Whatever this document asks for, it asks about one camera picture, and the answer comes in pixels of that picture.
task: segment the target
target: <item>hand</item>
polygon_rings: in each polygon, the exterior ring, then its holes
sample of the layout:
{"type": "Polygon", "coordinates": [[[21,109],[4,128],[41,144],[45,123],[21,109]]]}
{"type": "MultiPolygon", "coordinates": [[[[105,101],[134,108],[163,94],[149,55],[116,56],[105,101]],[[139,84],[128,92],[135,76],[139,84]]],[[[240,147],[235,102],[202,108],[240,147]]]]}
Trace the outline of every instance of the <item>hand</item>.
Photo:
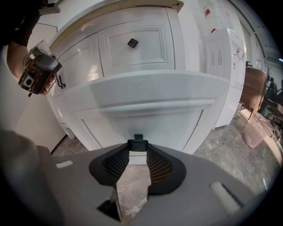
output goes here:
{"type": "Polygon", "coordinates": [[[51,76],[48,83],[44,86],[44,89],[42,90],[42,94],[47,94],[48,90],[51,88],[51,83],[54,82],[55,76],[51,76]]]}
{"type": "MultiPolygon", "coordinates": [[[[34,60],[31,59],[31,60],[28,62],[28,64],[26,65],[26,67],[27,67],[30,71],[33,70],[33,67],[32,67],[33,63],[34,63],[34,60]]],[[[55,80],[55,76],[51,76],[50,79],[49,79],[49,81],[48,81],[48,83],[46,83],[46,85],[44,86],[44,89],[42,90],[42,94],[47,94],[47,93],[48,93],[49,89],[50,89],[51,86],[52,86],[51,83],[54,82],[54,80],[55,80]]]]}

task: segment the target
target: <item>white plastic basket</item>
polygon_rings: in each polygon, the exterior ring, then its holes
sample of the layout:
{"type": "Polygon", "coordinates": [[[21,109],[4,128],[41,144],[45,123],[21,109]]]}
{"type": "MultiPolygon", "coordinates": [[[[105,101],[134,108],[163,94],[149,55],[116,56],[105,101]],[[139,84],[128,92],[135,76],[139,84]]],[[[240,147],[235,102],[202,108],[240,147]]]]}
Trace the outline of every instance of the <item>white plastic basket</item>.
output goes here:
{"type": "Polygon", "coordinates": [[[255,148],[271,130],[270,122],[256,113],[244,133],[244,140],[251,148],[255,148]]]}

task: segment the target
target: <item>black handle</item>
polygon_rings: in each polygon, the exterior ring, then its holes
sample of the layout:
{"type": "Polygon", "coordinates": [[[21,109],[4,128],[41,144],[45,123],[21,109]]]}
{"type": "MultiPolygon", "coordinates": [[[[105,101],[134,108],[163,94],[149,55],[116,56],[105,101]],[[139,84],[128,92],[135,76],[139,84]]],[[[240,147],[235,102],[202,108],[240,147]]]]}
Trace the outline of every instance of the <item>black handle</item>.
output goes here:
{"type": "Polygon", "coordinates": [[[252,65],[250,65],[249,63],[250,63],[250,61],[246,61],[246,67],[248,67],[248,66],[252,67],[252,65]]]}
{"type": "Polygon", "coordinates": [[[137,44],[138,44],[138,41],[133,38],[131,38],[131,40],[128,42],[128,45],[132,48],[136,47],[137,44]]]}
{"type": "Polygon", "coordinates": [[[61,88],[61,89],[63,89],[63,86],[59,83],[59,80],[57,79],[57,84],[58,84],[58,86],[61,88]]]}
{"type": "Polygon", "coordinates": [[[66,87],[66,84],[62,82],[62,80],[61,80],[61,75],[59,75],[59,80],[60,80],[60,83],[62,84],[62,86],[65,88],[65,87],[66,87]]]}

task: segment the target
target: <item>white door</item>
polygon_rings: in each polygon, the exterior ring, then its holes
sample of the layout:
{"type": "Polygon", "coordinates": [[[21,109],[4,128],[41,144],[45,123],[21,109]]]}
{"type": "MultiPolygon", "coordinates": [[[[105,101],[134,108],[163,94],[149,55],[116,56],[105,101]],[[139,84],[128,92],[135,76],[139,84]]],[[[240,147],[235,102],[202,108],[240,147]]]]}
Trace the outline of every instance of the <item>white door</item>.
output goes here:
{"type": "MultiPolygon", "coordinates": [[[[228,84],[226,79],[197,72],[128,72],[69,89],[55,102],[71,130],[90,150],[143,134],[150,143],[182,151],[194,131],[205,127],[209,132],[215,125],[217,110],[199,119],[228,84]]],[[[198,134],[195,142],[200,145],[207,134],[198,134]]]]}
{"type": "Polygon", "coordinates": [[[74,45],[59,61],[63,67],[61,79],[68,88],[103,78],[97,33],[74,45]]]}
{"type": "Polygon", "coordinates": [[[239,105],[241,95],[242,95],[241,89],[237,89],[235,87],[229,87],[227,99],[225,101],[223,110],[221,112],[221,115],[219,116],[219,119],[215,127],[221,127],[230,124],[239,105]]]}
{"type": "Polygon", "coordinates": [[[135,21],[98,32],[104,76],[123,72],[175,69],[169,20],[135,21]],[[131,39],[138,41],[133,48],[131,39]]]}

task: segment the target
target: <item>floor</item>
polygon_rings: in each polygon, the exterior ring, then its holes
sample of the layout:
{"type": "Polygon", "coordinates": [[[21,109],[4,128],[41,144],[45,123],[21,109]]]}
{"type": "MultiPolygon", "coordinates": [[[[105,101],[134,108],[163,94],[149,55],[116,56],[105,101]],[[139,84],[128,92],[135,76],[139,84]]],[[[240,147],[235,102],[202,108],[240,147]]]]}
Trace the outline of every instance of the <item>floor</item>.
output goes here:
{"type": "MultiPolygon", "coordinates": [[[[247,124],[239,113],[228,126],[212,130],[194,155],[208,159],[247,185],[255,194],[267,190],[276,177],[280,163],[271,145],[261,142],[250,148],[243,139],[247,124]]],[[[53,153],[54,156],[88,151],[78,139],[66,138],[53,153]]],[[[150,185],[147,166],[127,166],[117,183],[123,222],[129,222],[147,200],[150,185]]]]}

